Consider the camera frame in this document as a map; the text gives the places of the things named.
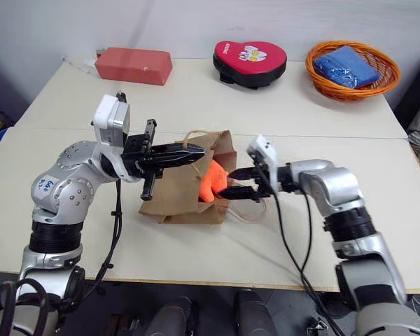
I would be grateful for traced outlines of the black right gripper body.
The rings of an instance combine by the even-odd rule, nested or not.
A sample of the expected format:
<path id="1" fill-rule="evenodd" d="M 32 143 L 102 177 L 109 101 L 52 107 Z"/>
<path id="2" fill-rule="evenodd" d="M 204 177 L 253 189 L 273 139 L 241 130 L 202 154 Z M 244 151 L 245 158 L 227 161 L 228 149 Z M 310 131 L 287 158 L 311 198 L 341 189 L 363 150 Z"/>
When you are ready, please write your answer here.
<path id="1" fill-rule="evenodd" d="M 253 166 L 249 168 L 250 179 L 253 179 L 258 186 L 251 199 L 259 203 L 261 199 L 268 198 L 272 194 L 269 165 L 259 150 L 254 150 L 249 155 L 253 161 Z"/>

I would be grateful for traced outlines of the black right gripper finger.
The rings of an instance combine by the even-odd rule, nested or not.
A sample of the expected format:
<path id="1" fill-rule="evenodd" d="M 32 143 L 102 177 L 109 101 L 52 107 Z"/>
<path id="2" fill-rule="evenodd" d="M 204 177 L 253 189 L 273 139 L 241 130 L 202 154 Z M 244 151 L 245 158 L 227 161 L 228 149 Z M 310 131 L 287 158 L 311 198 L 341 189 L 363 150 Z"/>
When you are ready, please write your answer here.
<path id="1" fill-rule="evenodd" d="M 229 178 L 236 181 L 256 180 L 258 172 L 255 167 L 239 168 L 229 173 Z"/>
<path id="2" fill-rule="evenodd" d="M 226 200 L 258 201 L 258 193 L 251 186 L 236 185 L 220 191 L 218 196 Z"/>

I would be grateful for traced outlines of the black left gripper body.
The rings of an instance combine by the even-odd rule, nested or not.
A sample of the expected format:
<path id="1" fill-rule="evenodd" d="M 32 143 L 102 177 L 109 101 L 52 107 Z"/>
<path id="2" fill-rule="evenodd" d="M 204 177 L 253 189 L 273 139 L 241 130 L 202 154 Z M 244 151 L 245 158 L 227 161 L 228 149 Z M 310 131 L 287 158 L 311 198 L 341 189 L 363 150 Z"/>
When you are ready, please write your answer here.
<path id="1" fill-rule="evenodd" d="M 162 169 L 154 165 L 152 143 L 157 123 L 148 119 L 143 134 L 128 136 L 123 153 L 122 162 L 129 176 L 143 179 L 142 200 L 152 200 L 155 179 L 162 177 Z"/>

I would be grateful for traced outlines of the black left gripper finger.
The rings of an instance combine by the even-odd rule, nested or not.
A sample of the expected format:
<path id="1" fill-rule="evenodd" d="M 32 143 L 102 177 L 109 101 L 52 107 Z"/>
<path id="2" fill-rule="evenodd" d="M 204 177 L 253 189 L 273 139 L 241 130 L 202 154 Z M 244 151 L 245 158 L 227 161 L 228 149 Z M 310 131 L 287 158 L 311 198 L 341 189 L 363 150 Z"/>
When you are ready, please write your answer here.
<path id="1" fill-rule="evenodd" d="M 204 153 L 176 153 L 167 155 L 154 155 L 152 165 L 157 168 L 171 168 L 190 165 L 205 156 Z"/>
<path id="2" fill-rule="evenodd" d="M 183 143 L 167 143 L 153 146 L 151 148 L 151 153 L 158 157 L 202 157 L 206 154 L 206 149 L 193 143 L 188 143 L 186 145 Z"/>

